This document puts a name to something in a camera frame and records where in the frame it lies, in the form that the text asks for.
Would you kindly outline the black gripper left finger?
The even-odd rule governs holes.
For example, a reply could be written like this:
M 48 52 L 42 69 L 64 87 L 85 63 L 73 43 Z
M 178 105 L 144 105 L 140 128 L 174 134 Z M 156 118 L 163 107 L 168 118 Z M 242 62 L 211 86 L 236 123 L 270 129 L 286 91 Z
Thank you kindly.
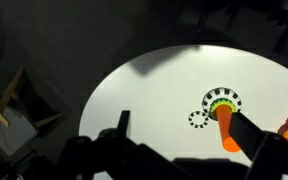
M 123 110 L 121 112 L 118 126 L 117 126 L 117 133 L 119 136 L 126 136 L 127 135 L 129 118 L 130 118 L 130 111 L 129 110 Z

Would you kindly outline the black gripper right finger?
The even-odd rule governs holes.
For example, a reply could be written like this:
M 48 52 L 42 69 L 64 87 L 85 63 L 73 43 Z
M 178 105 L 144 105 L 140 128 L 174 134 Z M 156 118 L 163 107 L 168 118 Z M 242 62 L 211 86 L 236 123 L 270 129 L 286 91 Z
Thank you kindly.
M 272 133 L 261 130 L 242 113 L 231 115 L 229 134 L 249 160 L 273 158 L 272 149 L 269 147 Z

